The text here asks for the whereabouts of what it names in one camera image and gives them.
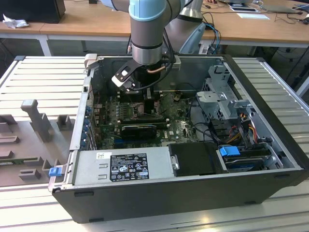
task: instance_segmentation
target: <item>robotic arm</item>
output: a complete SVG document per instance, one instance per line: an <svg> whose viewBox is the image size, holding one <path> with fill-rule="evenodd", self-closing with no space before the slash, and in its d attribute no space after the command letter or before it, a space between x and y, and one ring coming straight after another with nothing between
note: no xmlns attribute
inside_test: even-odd
<svg viewBox="0 0 309 232"><path fill-rule="evenodd" d="M171 44L175 45L176 51L190 54L193 52L191 47L200 41L205 29L205 25L201 23L200 14L203 0L101 1L115 10L128 12L131 17L133 59L112 78L112 81L122 90L145 90L158 83L172 68L174 57ZM168 34L172 37L172 43L169 41ZM170 59L167 64L162 60L164 41L169 48ZM164 69L166 72L161 76L160 72ZM132 74L135 80L140 82L140 88L135 87Z"/></svg>

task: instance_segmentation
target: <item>black plastic cover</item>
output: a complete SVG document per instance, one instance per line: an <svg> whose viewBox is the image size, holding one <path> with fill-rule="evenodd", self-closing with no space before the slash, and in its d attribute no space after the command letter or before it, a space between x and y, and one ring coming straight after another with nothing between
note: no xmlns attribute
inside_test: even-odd
<svg viewBox="0 0 309 232"><path fill-rule="evenodd" d="M174 171L175 176L223 173L213 143L169 144L169 153L178 160L179 170Z"/></svg>

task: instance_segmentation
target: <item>floor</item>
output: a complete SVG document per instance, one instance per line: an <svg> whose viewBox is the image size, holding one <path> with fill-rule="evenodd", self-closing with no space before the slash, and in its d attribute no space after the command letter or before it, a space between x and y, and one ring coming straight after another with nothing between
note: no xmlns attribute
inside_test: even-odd
<svg viewBox="0 0 309 232"><path fill-rule="evenodd" d="M27 39L3 39L2 40L13 56L43 56L41 46L37 40ZM87 41L88 52L83 52L80 41L49 41L50 47L55 56L84 56L87 53L97 53L102 55L119 55L126 50L126 42L99 42ZM226 53L233 57L243 57L247 55L249 47L246 46L228 46ZM285 48L279 48L273 56L269 65L282 77L285 78L291 68L304 53L304 48L291 48L291 52L287 53ZM10 53L0 45L0 76L5 72L13 61ZM300 61L294 72L288 79L288 84L293 82L295 76L300 74L304 65L308 62L309 52ZM304 95L304 100L309 101L309 93Z"/></svg>

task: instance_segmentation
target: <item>paper sheet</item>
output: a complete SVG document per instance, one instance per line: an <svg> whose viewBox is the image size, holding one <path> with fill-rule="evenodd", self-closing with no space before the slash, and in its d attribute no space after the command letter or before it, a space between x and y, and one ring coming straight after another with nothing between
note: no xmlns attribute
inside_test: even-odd
<svg viewBox="0 0 309 232"><path fill-rule="evenodd" d="M264 14L243 14L237 13L241 18L253 18L253 19L270 19Z"/></svg>

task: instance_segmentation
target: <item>metal bracket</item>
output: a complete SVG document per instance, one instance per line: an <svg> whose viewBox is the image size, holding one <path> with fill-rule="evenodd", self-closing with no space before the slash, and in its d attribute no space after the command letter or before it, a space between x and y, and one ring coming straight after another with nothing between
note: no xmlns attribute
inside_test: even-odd
<svg viewBox="0 0 309 232"><path fill-rule="evenodd" d="M85 69L89 70L92 69L92 64L98 61L98 55L97 54L87 54L85 56L84 64Z"/></svg>
<svg viewBox="0 0 309 232"><path fill-rule="evenodd" d="M142 65L137 63L135 60L129 60L116 72L115 76L112 77L112 81L122 90L129 91L130 87L135 86L133 79L131 79L130 76L137 68L141 66Z"/></svg>

